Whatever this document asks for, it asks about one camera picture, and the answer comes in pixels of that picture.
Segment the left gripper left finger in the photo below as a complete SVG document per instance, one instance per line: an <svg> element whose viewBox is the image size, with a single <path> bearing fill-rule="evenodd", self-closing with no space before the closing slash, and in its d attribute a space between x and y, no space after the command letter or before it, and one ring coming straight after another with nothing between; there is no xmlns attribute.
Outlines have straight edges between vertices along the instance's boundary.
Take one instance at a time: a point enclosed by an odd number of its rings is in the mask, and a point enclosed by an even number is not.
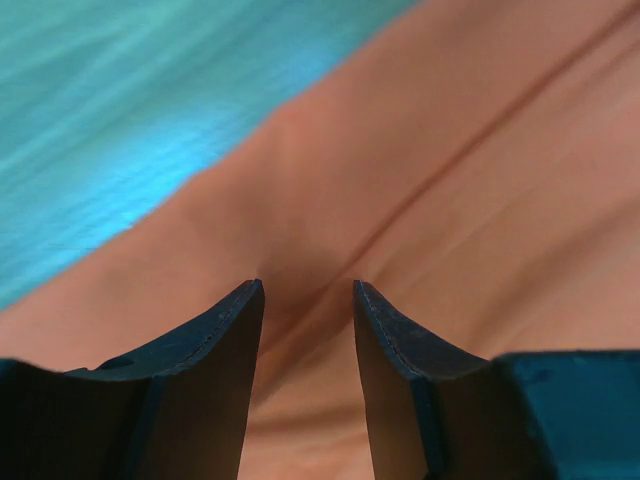
<svg viewBox="0 0 640 480"><path fill-rule="evenodd" d="M69 372L94 385L138 385L109 478L237 477L263 312L263 285L249 280L169 333Z"/></svg>

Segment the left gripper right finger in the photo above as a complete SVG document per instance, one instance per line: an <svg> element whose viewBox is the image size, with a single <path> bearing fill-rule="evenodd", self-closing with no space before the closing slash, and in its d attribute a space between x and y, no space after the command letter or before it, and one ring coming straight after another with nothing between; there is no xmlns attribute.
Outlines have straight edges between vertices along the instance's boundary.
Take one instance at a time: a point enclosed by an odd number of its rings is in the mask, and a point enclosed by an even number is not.
<svg viewBox="0 0 640 480"><path fill-rule="evenodd" d="M505 380L499 367L353 285L355 342L378 479L502 479Z"/></svg>

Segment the orange t-shirt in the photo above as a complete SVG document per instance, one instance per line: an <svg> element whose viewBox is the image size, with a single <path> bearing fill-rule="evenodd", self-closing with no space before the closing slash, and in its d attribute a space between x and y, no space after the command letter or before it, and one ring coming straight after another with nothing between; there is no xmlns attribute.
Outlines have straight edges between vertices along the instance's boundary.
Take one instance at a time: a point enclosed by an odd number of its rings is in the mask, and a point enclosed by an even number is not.
<svg viewBox="0 0 640 480"><path fill-rule="evenodd" d="M259 278L244 479L369 479L356 279L491 357L639 344L639 5L428 1L1 316L96 366Z"/></svg>

